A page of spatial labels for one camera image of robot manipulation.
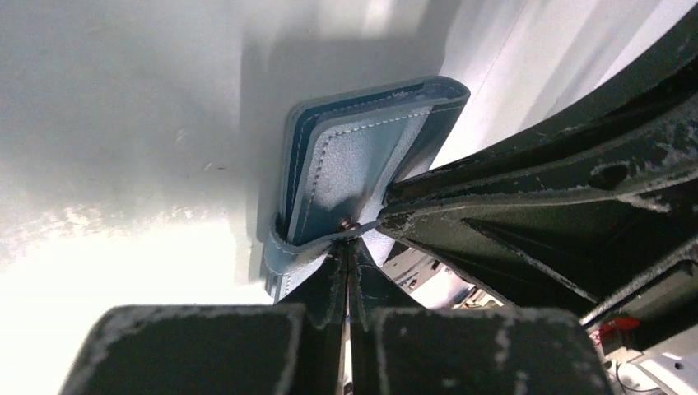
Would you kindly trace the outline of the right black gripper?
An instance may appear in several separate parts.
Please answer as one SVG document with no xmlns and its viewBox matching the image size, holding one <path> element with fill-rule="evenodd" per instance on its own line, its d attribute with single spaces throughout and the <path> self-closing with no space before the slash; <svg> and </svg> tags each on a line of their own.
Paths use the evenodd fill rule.
<svg viewBox="0 0 698 395">
<path fill-rule="evenodd" d="M 603 355 L 697 352 L 697 96 L 396 188 L 381 230 L 503 301 L 579 314 Z"/>
</svg>

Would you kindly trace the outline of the blue card holder wallet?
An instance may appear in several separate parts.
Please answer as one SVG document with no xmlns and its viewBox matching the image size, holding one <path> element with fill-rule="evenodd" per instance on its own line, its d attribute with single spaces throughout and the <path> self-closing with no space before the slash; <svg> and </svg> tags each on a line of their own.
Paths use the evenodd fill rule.
<svg viewBox="0 0 698 395">
<path fill-rule="evenodd" d="M 274 300 L 313 274 L 341 239 L 359 236 L 378 264 L 387 261 L 394 241 L 376 229 L 385 194 L 431 167 L 470 95 L 459 81 L 427 76 L 291 110 L 279 203 L 263 246 Z"/>
</svg>

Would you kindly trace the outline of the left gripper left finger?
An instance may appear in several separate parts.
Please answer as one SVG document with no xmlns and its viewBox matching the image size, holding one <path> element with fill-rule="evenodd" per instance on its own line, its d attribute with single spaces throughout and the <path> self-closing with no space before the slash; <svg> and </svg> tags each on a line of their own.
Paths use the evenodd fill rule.
<svg viewBox="0 0 698 395">
<path fill-rule="evenodd" d="M 64 394 L 339 394 L 348 245 L 274 305 L 131 304 L 92 326 Z"/>
</svg>

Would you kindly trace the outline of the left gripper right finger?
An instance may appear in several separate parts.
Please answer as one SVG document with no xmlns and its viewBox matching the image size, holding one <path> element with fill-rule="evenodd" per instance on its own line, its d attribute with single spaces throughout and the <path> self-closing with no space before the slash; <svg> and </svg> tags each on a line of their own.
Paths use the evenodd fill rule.
<svg viewBox="0 0 698 395">
<path fill-rule="evenodd" d="M 430 310 L 348 245 L 357 394 L 609 394 L 578 319 L 559 309 Z"/>
</svg>

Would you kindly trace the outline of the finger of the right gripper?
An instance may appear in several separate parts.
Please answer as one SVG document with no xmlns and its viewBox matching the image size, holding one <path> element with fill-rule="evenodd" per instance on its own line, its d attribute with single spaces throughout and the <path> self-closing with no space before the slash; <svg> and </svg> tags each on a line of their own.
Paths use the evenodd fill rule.
<svg viewBox="0 0 698 395">
<path fill-rule="evenodd" d="M 389 205 L 574 155 L 676 106 L 697 90 L 697 13 L 591 93 L 559 113 L 461 160 L 394 184 Z"/>
</svg>

